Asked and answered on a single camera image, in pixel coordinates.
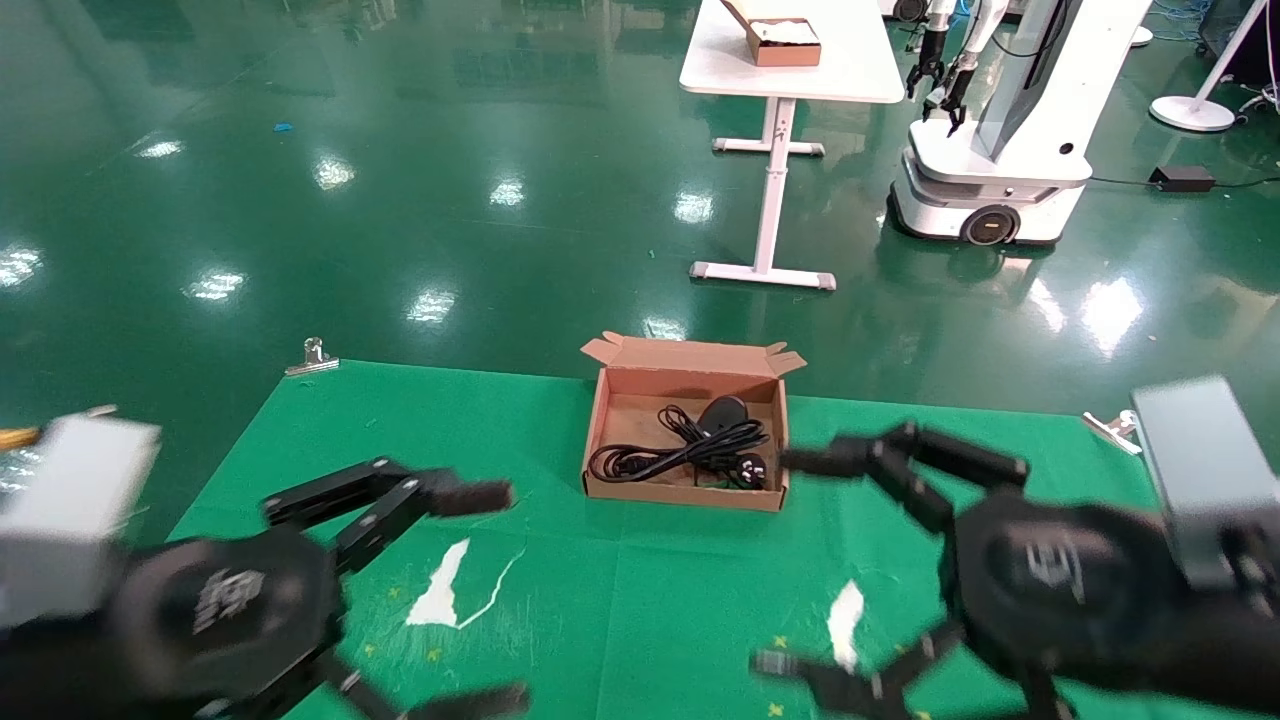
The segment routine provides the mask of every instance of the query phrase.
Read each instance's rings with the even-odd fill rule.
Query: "power adapter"
[[[1208,192],[1217,184],[1202,165],[1160,165],[1147,182],[1160,192]]]
[[[703,429],[704,436],[713,436],[733,425],[740,425],[746,419],[746,404],[740,397],[724,395],[713,400],[703,410],[701,416],[698,418],[698,427]]]

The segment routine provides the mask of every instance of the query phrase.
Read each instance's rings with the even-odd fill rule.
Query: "small cardboard box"
[[[786,343],[769,347],[713,345],[626,337],[607,332],[582,346],[600,361],[591,424],[582,457],[582,486],[590,497],[639,500],[746,510],[782,510],[790,478],[778,464],[787,446],[787,391],[782,375],[805,365]],[[760,420],[769,441],[751,452],[768,465],[764,489],[700,487],[714,482],[692,465],[681,465],[637,483],[607,483],[588,470],[600,446],[681,447],[684,441],[658,421],[658,411],[678,405],[694,420],[712,400],[735,395],[750,418]]]
[[[796,45],[769,42],[760,37],[753,23],[804,23],[813,32],[813,26],[808,18],[797,18],[794,13],[787,13],[785,8],[769,8],[760,3],[748,3],[746,0],[721,0],[733,15],[742,29],[746,31],[746,44],[751,49],[751,59],[762,68],[777,67],[812,67],[822,60],[822,41],[814,44]]]

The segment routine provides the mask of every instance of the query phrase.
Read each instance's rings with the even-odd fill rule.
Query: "table foot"
[[[694,278],[717,278],[722,281],[748,281],[756,283],[815,287],[818,290],[836,290],[836,275],[831,273],[806,273],[804,270],[780,270],[777,268],[764,273],[756,273],[755,268],[751,268],[750,265],[694,263],[694,266],[689,268],[689,275]]]
[[[741,150],[745,152],[768,152],[773,145],[763,140],[742,140],[740,137],[717,137],[712,141],[716,150]],[[822,158],[827,149],[820,142],[788,142],[787,152],[791,155],[814,155]]]

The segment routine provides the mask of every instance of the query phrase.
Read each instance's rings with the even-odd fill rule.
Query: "black cable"
[[[686,462],[717,473],[737,487],[751,487],[737,477],[739,452],[768,442],[764,424],[746,420],[707,434],[689,414],[668,405],[658,413],[658,421],[685,441],[684,447],[654,448],[639,445],[605,445],[591,454],[588,470],[605,483],[640,483]]]
[[[1005,47],[1004,45],[1001,45],[1000,44],[1000,38],[996,37],[995,33],[992,33],[991,41],[995,42],[996,47],[1000,47],[1000,50],[1005,55],[1009,55],[1010,58],[1039,58],[1041,53],[1043,53],[1046,47],[1052,47],[1052,46],[1057,45],[1057,38],[1061,37],[1062,28],[1065,26],[1066,26],[1066,13],[1060,13],[1059,14],[1057,24],[1053,27],[1053,40],[1042,44],[1039,47],[1036,49],[1034,53],[1014,53],[1012,50],[1010,50],[1010,49]]]
[[[1111,179],[1111,178],[1100,178],[1097,176],[1093,176],[1089,179],[1091,181],[1096,181],[1096,182],[1106,182],[1106,183],[1111,183],[1111,184],[1142,184],[1142,186],[1151,186],[1151,187],[1156,186],[1156,183],[1153,183],[1151,181],[1117,181],[1117,179]]]
[[[1100,178],[1097,176],[1093,176],[1089,179],[1091,181],[1097,181],[1097,182],[1107,182],[1107,183],[1111,183],[1111,184],[1140,184],[1140,186],[1148,186],[1148,187],[1158,187],[1160,186],[1160,183],[1151,182],[1151,181],[1121,181],[1121,179],[1114,179],[1114,178]],[[1213,187],[1225,187],[1225,188],[1229,188],[1229,190],[1240,190],[1240,188],[1244,188],[1244,187],[1257,187],[1260,184],[1266,184],[1268,182],[1280,182],[1280,176],[1271,176],[1271,177],[1258,178],[1258,179],[1253,179],[1253,181],[1248,181],[1248,182],[1235,182],[1235,183],[1222,183],[1222,182],[1220,182],[1220,183],[1215,183]]]
[[[1271,176],[1268,178],[1258,178],[1256,181],[1238,182],[1238,183],[1231,183],[1231,184],[1217,183],[1216,187],[1230,187],[1230,188],[1257,187],[1260,184],[1266,184],[1268,182],[1280,182],[1280,176]]]

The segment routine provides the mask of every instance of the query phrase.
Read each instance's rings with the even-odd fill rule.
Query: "white floor lamp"
[[[1235,113],[1217,102],[1210,102],[1208,94],[1217,87],[1219,79],[1226,72],[1226,65],[1235,56],[1235,51],[1244,42],[1244,36],[1249,35],[1249,28],[1253,27],[1268,1],[1253,0],[1249,12],[1240,20],[1240,27],[1235,28],[1235,33],[1231,35],[1231,40],[1219,55],[1217,63],[1213,63],[1213,69],[1208,72],[1208,77],[1204,78],[1204,85],[1201,86],[1196,97],[1181,95],[1157,97],[1151,102],[1152,117],[1167,126],[1192,132],[1217,132],[1235,124]]]

